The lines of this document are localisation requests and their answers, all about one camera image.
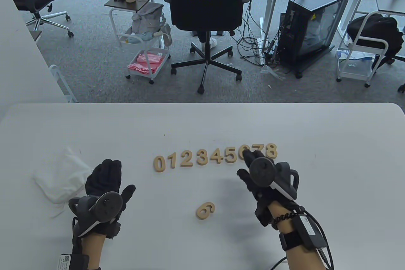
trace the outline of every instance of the black bag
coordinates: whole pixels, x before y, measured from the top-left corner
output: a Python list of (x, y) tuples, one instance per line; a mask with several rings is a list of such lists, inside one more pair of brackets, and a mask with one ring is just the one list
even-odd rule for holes
[[(352, 20), (347, 26), (347, 34), (354, 41), (365, 16)], [(395, 56), (402, 48), (404, 42), (402, 33), (398, 30), (398, 24), (392, 17), (383, 17), (381, 14), (374, 14), (367, 20), (361, 33), (363, 37), (383, 39), (388, 42), (386, 57)], [(373, 48), (384, 48), (384, 44), (375, 41), (359, 39), (357, 45)]]

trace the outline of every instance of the forearm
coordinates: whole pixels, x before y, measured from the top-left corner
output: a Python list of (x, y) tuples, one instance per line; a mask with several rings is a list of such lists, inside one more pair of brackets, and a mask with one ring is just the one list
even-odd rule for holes
[[(269, 205), (269, 210), (273, 217), (290, 213), (289, 210), (284, 208), (278, 202), (271, 203)], [(277, 227), (283, 234), (287, 234), (294, 230), (291, 219), (280, 221)], [(309, 251), (303, 245), (286, 251), (286, 255), (290, 270), (325, 270), (325, 266), (318, 255), (318, 252)]]
[(100, 267), (101, 251), (106, 235), (92, 233), (82, 240), (83, 254), (89, 256), (87, 269), (95, 270)]

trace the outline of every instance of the gray bag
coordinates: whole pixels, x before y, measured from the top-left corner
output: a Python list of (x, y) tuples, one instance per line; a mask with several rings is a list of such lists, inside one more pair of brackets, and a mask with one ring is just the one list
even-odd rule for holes
[(166, 19), (162, 12), (163, 4), (147, 3), (141, 10), (132, 15), (132, 32), (143, 34), (156, 33), (165, 24)]

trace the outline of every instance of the wooden number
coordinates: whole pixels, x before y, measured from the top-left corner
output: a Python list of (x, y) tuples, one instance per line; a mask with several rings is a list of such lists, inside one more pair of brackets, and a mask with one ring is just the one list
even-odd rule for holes
[(244, 160), (243, 155), (242, 155), (243, 150), (250, 150), (250, 147), (247, 144), (242, 144), (240, 146), (240, 148), (239, 148), (239, 157), (241, 158), (241, 160)]
[(204, 149), (198, 150), (197, 152), (197, 156), (199, 156), (200, 158), (197, 159), (197, 163), (200, 166), (204, 166), (208, 163), (208, 156), (207, 156), (207, 151)]
[(207, 219), (210, 213), (214, 212), (215, 212), (215, 205), (212, 202), (205, 202), (198, 207), (196, 215), (199, 219)]
[(209, 158), (210, 160), (217, 160), (217, 164), (220, 164), (224, 158), (221, 156), (220, 149), (217, 148), (215, 149), (214, 153), (212, 153), (211, 157)]
[(172, 169), (174, 169), (176, 167), (176, 152), (174, 152), (173, 154), (169, 155), (167, 157), (168, 160), (172, 160), (170, 163), (170, 167)]
[(236, 150), (236, 147), (227, 147), (225, 149), (225, 161), (227, 163), (235, 163), (236, 160), (238, 159), (235, 150)]
[(264, 147), (264, 144), (252, 144), (252, 148), (255, 148), (258, 151), (262, 151)]
[(266, 145), (266, 156), (275, 159), (277, 157), (277, 146), (275, 144)]
[(187, 157), (185, 160), (183, 160), (180, 164), (181, 167), (192, 167), (193, 163), (190, 162), (191, 157), (193, 157), (193, 153), (191, 151), (185, 150), (181, 153), (181, 157), (184, 158), (185, 155), (187, 154)]
[(155, 160), (153, 160), (153, 166), (155, 167), (156, 172), (163, 172), (166, 170), (166, 163), (163, 156), (156, 156)]

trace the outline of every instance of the computer case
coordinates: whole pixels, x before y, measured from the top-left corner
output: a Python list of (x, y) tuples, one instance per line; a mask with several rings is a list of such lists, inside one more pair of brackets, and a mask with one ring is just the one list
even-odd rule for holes
[(329, 48), (348, 0), (290, 0), (277, 56), (294, 68)]

